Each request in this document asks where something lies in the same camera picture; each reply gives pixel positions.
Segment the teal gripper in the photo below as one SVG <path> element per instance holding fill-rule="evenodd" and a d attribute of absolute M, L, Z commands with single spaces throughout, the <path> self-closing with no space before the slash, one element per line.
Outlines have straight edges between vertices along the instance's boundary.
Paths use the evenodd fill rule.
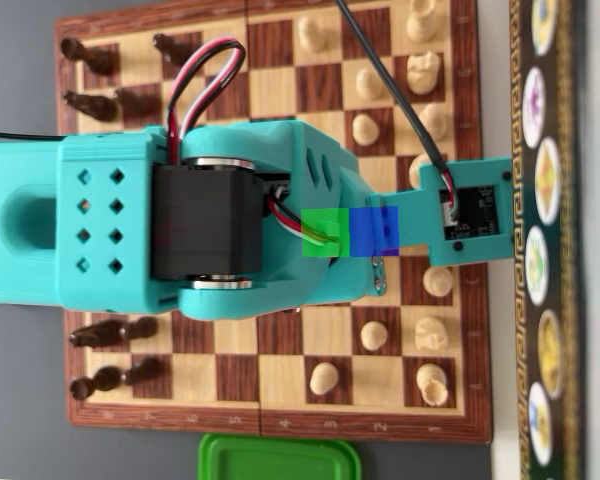
<path fill-rule="evenodd" d="M 377 254 L 371 189 L 360 175 L 341 171 L 338 205 L 339 257 L 329 268 L 335 303 L 351 303 L 386 292 L 384 259 Z"/>

